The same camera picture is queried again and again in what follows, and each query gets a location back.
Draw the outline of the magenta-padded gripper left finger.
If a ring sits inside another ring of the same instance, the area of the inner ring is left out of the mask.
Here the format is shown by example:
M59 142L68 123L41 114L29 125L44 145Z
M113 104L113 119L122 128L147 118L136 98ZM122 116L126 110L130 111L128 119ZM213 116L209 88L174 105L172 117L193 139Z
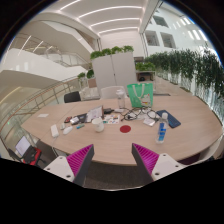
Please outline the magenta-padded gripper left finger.
M58 156L44 170L82 186L93 156L94 145L90 144L67 157Z

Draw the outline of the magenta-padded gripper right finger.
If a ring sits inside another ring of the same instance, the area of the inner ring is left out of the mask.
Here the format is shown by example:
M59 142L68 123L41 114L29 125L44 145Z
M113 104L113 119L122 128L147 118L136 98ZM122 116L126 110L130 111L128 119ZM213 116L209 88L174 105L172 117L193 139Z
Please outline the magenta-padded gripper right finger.
M157 154L136 143L132 144L132 155L144 182L159 180L184 168L167 153Z

